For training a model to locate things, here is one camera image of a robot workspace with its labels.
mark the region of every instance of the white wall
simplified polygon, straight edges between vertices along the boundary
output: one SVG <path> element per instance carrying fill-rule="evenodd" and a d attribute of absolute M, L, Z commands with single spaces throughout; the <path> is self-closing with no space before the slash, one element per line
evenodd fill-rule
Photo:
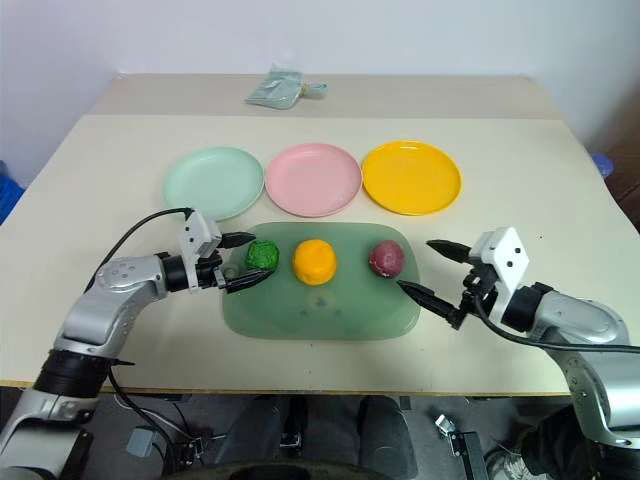
<path fill-rule="evenodd" d="M 528 74 L 588 143 L 640 77 L 637 0 L 3 0 L 2 158 L 28 183 L 114 71 Z"/>

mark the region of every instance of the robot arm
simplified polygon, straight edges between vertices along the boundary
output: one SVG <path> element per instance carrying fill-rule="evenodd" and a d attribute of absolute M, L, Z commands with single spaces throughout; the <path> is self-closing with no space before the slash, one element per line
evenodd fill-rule
<path fill-rule="evenodd" d="M 427 244 L 472 266 L 462 301 L 456 308 L 421 285 L 399 281 L 405 293 L 456 330 L 471 313 L 509 340 L 543 348 L 564 373 L 584 435 L 640 449 L 640 349 L 628 346 L 627 328 L 613 310 L 540 283 L 518 288 L 529 259 L 513 228 L 484 233 L 473 248 L 446 240 Z"/>
<path fill-rule="evenodd" d="M 193 211 L 180 234 L 181 255 L 119 258 L 102 265 L 0 434 L 0 476 L 29 471 L 42 474 L 34 478 L 59 478 L 78 468 L 75 462 L 91 443 L 80 425 L 91 419 L 111 366 L 122 363 L 117 356 L 138 314 L 168 292 L 218 287 L 232 293 L 265 280 L 272 271 L 228 279 L 219 269 L 218 248 L 254 238 L 244 232 L 221 234 L 215 222 Z"/>

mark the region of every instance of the green ball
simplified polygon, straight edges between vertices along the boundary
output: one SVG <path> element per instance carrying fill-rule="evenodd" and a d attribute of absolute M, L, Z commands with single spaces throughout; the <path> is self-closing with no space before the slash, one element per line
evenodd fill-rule
<path fill-rule="evenodd" d="M 271 240 L 255 240 L 249 245 L 245 264 L 247 269 L 262 268 L 275 270 L 280 259 L 280 251 Z"/>

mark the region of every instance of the yellow plate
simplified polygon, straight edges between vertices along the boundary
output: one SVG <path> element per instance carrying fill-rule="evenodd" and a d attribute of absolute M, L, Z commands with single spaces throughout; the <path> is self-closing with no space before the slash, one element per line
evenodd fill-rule
<path fill-rule="evenodd" d="M 403 215 L 425 215 L 451 205 L 462 176 L 445 153 L 420 142 L 391 142 L 362 165 L 364 188 L 376 202 Z"/>

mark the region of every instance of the black cable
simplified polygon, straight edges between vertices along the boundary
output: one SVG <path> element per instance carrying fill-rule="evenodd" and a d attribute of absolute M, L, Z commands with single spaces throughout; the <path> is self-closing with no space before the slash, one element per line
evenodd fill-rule
<path fill-rule="evenodd" d="M 162 462 L 164 463 L 164 453 L 162 453 L 162 449 L 160 448 L 160 445 L 154 442 L 151 444 L 151 446 L 158 451 L 158 453 L 160 454 L 160 458 L 162 458 Z"/>
<path fill-rule="evenodd" d="M 540 342 L 538 340 L 531 340 L 529 338 L 513 335 L 502 328 L 495 325 L 489 317 L 487 312 L 482 307 L 482 299 L 475 295 L 473 297 L 473 303 L 476 307 L 476 313 L 493 333 L 501 336 L 505 340 L 510 342 L 519 343 L 521 345 L 527 345 L 529 347 L 544 348 L 545 350 L 560 350 L 565 352 L 609 352 L 609 353 L 640 353 L 640 347 L 634 347 L 632 345 L 594 345 L 589 343 L 556 343 L 556 342 Z"/>
<path fill-rule="evenodd" d="M 184 418 L 184 414 L 182 413 L 182 410 L 180 410 L 180 407 L 178 406 L 177 403 L 172 403 L 172 405 L 176 408 L 176 410 L 178 411 L 178 415 L 180 415 L 180 418 L 182 419 L 182 425 L 184 426 L 184 431 L 187 432 L 189 435 L 191 435 L 191 437 L 193 438 L 194 435 L 193 433 L 191 433 L 191 429 L 189 428 L 187 419 Z"/>
<path fill-rule="evenodd" d="M 98 270 L 100 270 L 100 267 L 102 267 L 105 263 L 107 263 L 109 260 L 111 260 L 111 257 L 113 257 L 113 255 L 118 251 L 118 249 L 122 246 L 122 244 L 124 242 L 126 242 L 127 239 L 131 235 L 133 235 L 133 233 L 137 229 L 139 229 L 145 223 L 153 220 L 154 218 L 162 217 L 163 215 L 170 215 L 172 213 L 184 213 L 185 217 L 188 217 L 189 215 L 191 215 L 191 213 L 193 213 L 193 208 L 184 207 L 184 208 L 170 208 L 169 210 L 161 210 L 159 212 L 156 212 L 156 213 L 153 213 L 153 214 L 149 215 L 148 217 L 143 218 L 138 223 L 136 223 L 133 227 L 131 227 L 129 230 L 127 230 L 125 232 L 125 234 L 122 236 L 122 238 L 120 238 L 120 240 L 118 240 L 118 242 L 113 246 L 113 248 L 111 250 L 109 250 L 109 253 L 107 253 L 107 255 L 102 259 L 102 262 L 100 262 L 100 265 L 98 265 L 98 268 L 96 268 L 96 271 L 93 272 L 93 275 L 91 276 L 91 279 L 89 280 L 89 283 L 87 283 L 87 286 L 84 289 L 84 293 L 86 293 L 91 288 L 91 286 L 93 285 L 94 279 L 96 277 L 96 274 L 98 273 Z"/>
<path fill-rule="evenodd" d="M 158 425 L 158 423 L 153 420 L 149 415 L 147 415 L 145 412 L 143 412 L 140 407 L 138 407 L 138 405 L 136 405 L 130 398 L 129 396 L 124 393 L 122 391 L 122 388 L 120 387 L 120 385 L 118 384 L 118 382 L 116 381 L 115 376 L 113 375 L 113 367 L 109 368 L 109 381 L 111 382 L 111 386 L 113 387 L 113 389 L 115 390 L 115 392 L 118 394 L 118 396 L 120 397 L 120 399 L 126 403 L 131 410 L 133 410 L 134 412 L 136 412 L 140 418 L 142 418 L 145 422 L 147 422 L 154 430 L 156 430 L 160 436 L 162 438 L 164 438 L 164 441 L 167 444 L 167 460 L 168 460 L 168 474 L 172 474 L 176 471 L 176 458 L 175 458 L 175 452 L 173 449 L 173 442 L 171 441 L 171 437 L 169 436 L 169 434 L 167 432 L 165 432 L 162 427 L 160 427 L 160 425 Z"/>

